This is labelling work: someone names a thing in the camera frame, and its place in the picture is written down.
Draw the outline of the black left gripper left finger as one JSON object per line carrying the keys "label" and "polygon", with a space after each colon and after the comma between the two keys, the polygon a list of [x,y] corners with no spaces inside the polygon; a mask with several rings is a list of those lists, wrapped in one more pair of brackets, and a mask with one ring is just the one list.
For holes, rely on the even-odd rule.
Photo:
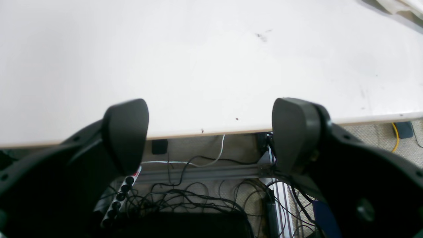
{"label": "black left gripper left finger", "polygon": [[110,183],[138,171],[148,125],[143,99],[115,104],[61,144],[1,170],[1,234],[83,237]]}

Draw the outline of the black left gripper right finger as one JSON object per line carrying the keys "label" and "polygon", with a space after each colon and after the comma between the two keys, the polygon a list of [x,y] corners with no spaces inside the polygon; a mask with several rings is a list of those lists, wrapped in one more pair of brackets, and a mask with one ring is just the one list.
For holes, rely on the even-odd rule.
{"label": "black left gripper right finger", "polygon": [[279,98],[273,177],[323,199],[344,238],[422,237],[422,169],[332,123],[325,107]]}

